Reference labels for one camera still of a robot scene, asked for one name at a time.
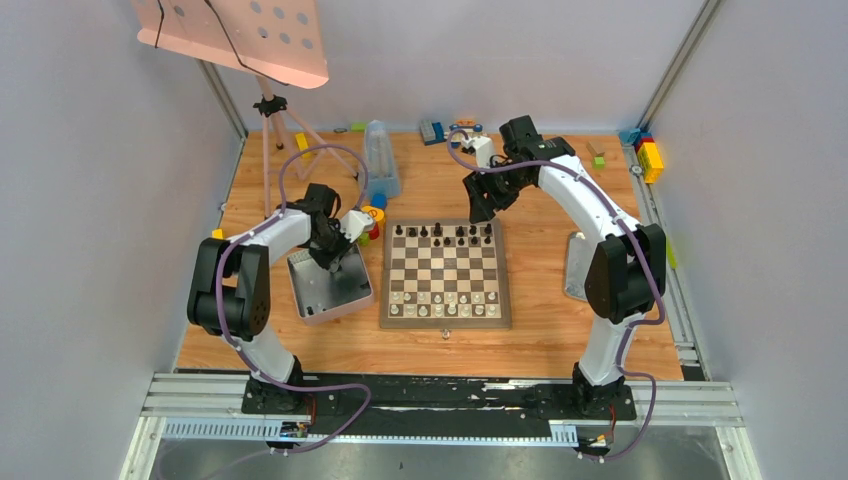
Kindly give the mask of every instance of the music stand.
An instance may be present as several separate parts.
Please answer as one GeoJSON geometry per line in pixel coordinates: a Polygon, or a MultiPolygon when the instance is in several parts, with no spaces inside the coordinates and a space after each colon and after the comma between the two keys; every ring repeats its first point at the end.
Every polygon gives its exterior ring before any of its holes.
{"type": "MultiPolygon", "coordinates": [[[[265,216],[271,214],[269,119],[277,148],[296,148],[282,112],[297,122],[316,142],[326,143],[285,99],[271,91],[268,78],[301,88],[320,87],[329,80],[324,45],[314,0],[131,0],[141,23],[138,40],[189,57],[253,73],[263,102],[285,108],[262,115],[265,216]]],[[[356,171],[330,149],[316,152],[304,170],[300,159],[295,174],[307,178],[323,154],[331,155],[352,174],[356,171]]]]}

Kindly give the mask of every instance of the wooden floor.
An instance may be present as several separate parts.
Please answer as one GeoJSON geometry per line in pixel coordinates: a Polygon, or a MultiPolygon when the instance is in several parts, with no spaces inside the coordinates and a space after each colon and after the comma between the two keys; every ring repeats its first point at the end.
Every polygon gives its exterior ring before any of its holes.
{"type": "MultiPolygon", "coordinates": [[[[362,149],[362,134],[328,133],[324,138],[362,149]]],[[[588,139],[567,137],[587,169],[588,139]]],[[[622,208],[638,216],[618,139],[592,139],[603,142],[607,149],[606,169],[590,170],[592,176],[622,208]]],[[[495,136],[494,140],[500,152],[500,138],[495,136]]],[[[404,193],[390,201],[389,218],[467,218],[468,197],[462,185],[467,171],[453,162],[444,144],[425,147],[419,135],[412,133],[393,134],[392,144],[404,193]]],[[[279,168],[286,158],[285,152],[278,152],[272,159],[273,167],[279,168]]],[[[261,172],[261,135],[251,134],[221,224],[226,236],[262,221],[261,172]]],[[[336,189],[342,196],[342,212],[359,196],[355,181],[330,156],[324,156],[310,180],[336,189]]],[[[285,185],[290,200],[301,198],[306,188],[306,183],[294,177],[289,177],[285,185]]],[[[276,188],[272,198],[275,204],[279,202],[276,188]]],[[[553,199],[532,187],[524,189],[521,198],[498,218],[504,225],[512,292],[511,330],[454,330],[449,340],[443,340],[438,331],[381,330],[379,301],[356,314],[307,327],[296,316],[282,260],[271,269],[270,324],[307,371],[569,377],[586,347],[593,316],[587,303],[562,293],[566,237],[576,226],[553,199]]],[[[382,252],[382,237],[364,249],[378,299],[382,252]]],[[[178,365],[243,368],[221,339],[194,326],[188,329],[178,365]]],[[[667,324],[637,330],[627,366],[660,379],[682,379],[667,324]]]]}

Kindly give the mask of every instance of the white wall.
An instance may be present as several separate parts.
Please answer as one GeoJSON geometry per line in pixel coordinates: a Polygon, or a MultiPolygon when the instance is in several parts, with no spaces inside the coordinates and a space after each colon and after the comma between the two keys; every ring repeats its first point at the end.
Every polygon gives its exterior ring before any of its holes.
{"type": "MultiPolygon", "coordinates": [[[[470,115],[497,131],[527,113],[540,130],[631,127],[701,3],[318,0],[330,80],[275,90],[319,129],[375,118],[447,128],[470,115]]],[[[261,129],[256,80],[223,70],[248,128],[261,129]]]]}
{"type": "Polygon", "coordinates": [[[653,132],[715,376],[766,479],[848,470],[848,3],[729,1],[653,132]]]}
{"type": "Polygon", "coordinates": [[[129,1],[0,15],[0,478],[114,479],[239,142],[129,1]]]}

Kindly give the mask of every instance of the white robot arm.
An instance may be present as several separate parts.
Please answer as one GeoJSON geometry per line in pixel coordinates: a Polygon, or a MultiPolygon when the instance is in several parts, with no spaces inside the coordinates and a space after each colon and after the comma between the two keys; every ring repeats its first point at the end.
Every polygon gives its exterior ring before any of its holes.
{"type": "MultiPolygon", "coordinates": [[[[303,246],[309,248],[318,265],[337,271],[353,242],[374,223],[370,215],[358,210],[336,220],[333,210],[339,202],[331,188],[310,184],[304,199],[289,204],[285,212],[277,209],[253,227],[251,237],[233,250],[224,265],[224,277],[238,276],[235,287],[222,289],[234,347],[243,350],[259,371],[280,383],[287,383],[293,370],[300,367],[267,325],[271,310],[270,267],[292,248],[303,246]]],[[[197,253],[188,319],[211,335],[222,334],[215,300],[216,269],[224,249],[235,238],[207,238],[197,253]]]]}
{"type": "MultiPolygon", "coordinates": [[[[470,220],[475,223],[490,220],[496,211],[512,205],[521,189],[535,185],[553,197],[574,220],[589,245],[596,246],[585,282],[595,317],[589,344],[574,367],[573,377],[576,384],[582,384],[583,398],[579,399],[583,402],[582,409],[588,412],[603,408],[623,385],[616,355],[625,330],[631,323],[644,319],[654,304],[647,279],[634,259],[633,247],[617,220],[638,239],[661,294],[665,289],[665,234],[657,225],[643,227],[618,207],[592,180],[571,146],[561,137],[544,140],[530,117],[513,119],[500,131],[506,154],[503,162],[496,161],[491,138],[461,140],[462,151],[474,154],[479,167],[463,180],[471,201],[470,220]],[[544,165],[516,166],[497,173],[485,171],[534,160],[561,165],[574,175],[544,165]],[[596,188],[579,181],[580,177],[596,188]]],[[[632,336],[624,346],[624,355],[630,339],[632,336]]]]}

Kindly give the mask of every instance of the chessboard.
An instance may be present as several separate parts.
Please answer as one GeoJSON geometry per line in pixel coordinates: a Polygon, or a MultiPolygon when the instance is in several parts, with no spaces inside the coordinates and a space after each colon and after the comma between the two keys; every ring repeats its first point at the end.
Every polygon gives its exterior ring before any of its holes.
{"type": "Polygon", "coordinates": [[[384,235],[381,327],[510,328],[497,219],[390,220],[384,235]]]}

